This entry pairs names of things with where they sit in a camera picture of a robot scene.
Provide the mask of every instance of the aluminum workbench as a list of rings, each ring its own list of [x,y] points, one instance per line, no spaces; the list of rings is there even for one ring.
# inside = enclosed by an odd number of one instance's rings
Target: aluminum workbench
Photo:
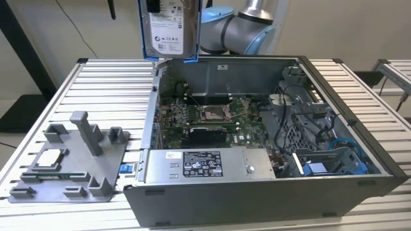
[[[342,63],[311,60],[332,88],[358,115],[383,148],[411,176],[411,126]],[[122,193],[134,180],[118,180],[108,203],[9,204],[7,197],[27,170],[52,122],[75,128],[71,112],[87,110],[91,123],[102,129],[120,126],[132,136],[126,163],[139,160],[154,63],[143,60],[88,60],[78,63],[50,105],[0,172],[0,230],[118,230],[139,229],[135,214]],[[411,230],[411,180],[387,196],[367,199],[342,218],[307,219],[243,225],[179,228],[180,231],[239,230]]]

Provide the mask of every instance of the gray 3d-printed holder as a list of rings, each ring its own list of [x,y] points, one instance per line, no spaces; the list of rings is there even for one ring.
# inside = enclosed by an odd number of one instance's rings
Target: gray 3d-printed holder
[[[11,203],[107,202],[111,200],[126,152],[130,133],[120,127],[100,131],[88,124],[87,112],[76,111],[70,118],[79,130],[51,124],[47,142],[11,190]],[[39,165],[50,149],[60,150],[56,163]]]

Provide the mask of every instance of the black pole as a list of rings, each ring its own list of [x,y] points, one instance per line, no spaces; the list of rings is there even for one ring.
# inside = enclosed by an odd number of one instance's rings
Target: black pole
[[[5,0],[0,0],[0,29],[32,76],[44,99],[51,101],[56,87]]]

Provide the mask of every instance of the white wall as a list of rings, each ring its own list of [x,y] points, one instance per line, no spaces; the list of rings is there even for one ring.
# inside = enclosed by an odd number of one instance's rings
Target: white wall
[[[99,58],[142,58],[136,0],[59,0]],[[214,0],[236,10],[246,0]],[[55,0],[8,0],[59,85],[80,57],[94,58]],[[411,0],[290,0],[275,54],[342,58],[355,70],[411,59]]]
[[[411,59],[411,0],[291,0],[276,54],[340,58],[354,70]]]
[[[18,99],[23,94],[40,94],[40,90],[0,31],[0,100]]]
[[[60,0],[99,58],[142,58],[138,5],[116,0],[110,16],[107,0]],[[94,58],[55,0],[9,0],[22,27],[58,85],[79,58]]]

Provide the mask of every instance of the power supply label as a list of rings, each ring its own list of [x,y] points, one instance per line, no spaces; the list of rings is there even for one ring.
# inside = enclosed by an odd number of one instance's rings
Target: power supply label
[[[184,177],[222,177],[223,163],[220,152],[184,152]]]

